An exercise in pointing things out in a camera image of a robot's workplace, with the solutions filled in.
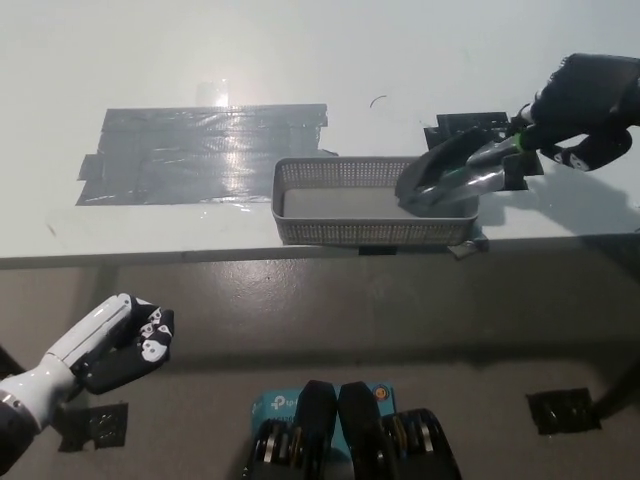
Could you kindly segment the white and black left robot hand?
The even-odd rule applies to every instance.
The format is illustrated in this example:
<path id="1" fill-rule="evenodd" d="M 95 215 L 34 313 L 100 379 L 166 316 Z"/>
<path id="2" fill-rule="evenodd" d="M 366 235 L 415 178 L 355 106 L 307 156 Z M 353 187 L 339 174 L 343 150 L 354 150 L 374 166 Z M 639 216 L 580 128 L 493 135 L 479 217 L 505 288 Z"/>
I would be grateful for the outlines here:
<path id="1" fill-rule="evenodd" d="M 173 310 L 113 295 L 62 335 L 35 367 L 2 380 L 1 402 L 38 435 L 78 392 L 104 394 L 160 368 L 170 358 L 174 335 Z"/>

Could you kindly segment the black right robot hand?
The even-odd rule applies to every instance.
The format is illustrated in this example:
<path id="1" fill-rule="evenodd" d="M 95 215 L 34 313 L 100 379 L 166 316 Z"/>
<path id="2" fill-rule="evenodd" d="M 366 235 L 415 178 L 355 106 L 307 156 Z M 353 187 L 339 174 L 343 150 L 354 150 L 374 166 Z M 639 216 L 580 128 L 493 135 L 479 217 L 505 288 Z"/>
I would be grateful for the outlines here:
<path id="1" fill-rule="evenodd" d="M 639 124 L 639 60 L 574 53 L 521 116 L 521 146 L 565 166 L 595 171 L 626 154 Z"/>

